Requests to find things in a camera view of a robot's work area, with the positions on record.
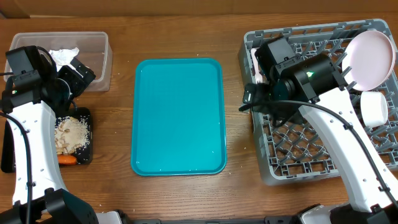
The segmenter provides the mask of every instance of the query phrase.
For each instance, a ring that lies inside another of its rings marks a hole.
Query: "pink plate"
[[[348,84],[356,81],[353,88],[359,91],[372,90],[386,81],[396,61],[390,39],[375,30],[357,35],[345,52],[342,69],[351,66],[352,70],[344,78]]]

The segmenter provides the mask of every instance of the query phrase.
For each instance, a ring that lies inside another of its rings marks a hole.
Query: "white cup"
[[[385,124],[388,119],[386,97],[380,92],[363,91],[361,114],[365,126],[369,128]]]

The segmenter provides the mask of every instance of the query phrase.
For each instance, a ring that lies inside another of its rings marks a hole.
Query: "white tissue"
[[[57,64],[57,72],[64,65],[70,65],[70,62],[76,55],[79,54],[79,48],[75,47],[74,49],[60,49],[60,50],[50,50],[49,51],[51,57],[54,59],[54,62]]]

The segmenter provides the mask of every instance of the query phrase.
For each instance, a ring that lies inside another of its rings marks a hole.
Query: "white fork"
[[[262,83],[262,75],[260,74],[259,71],[259,62],[257,61],[256,56],[254,55],[254,53],[256,53],[257,49],[251,49],[250,53],[251,53],[251,58],[253,60],[253,66],[254,66],[254,79],[256,80],[256,84],[258,83]]]

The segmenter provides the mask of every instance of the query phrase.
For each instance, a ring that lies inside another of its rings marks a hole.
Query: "brown wall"
[[[397,12],[395,0],[0,0],[6,17]]]

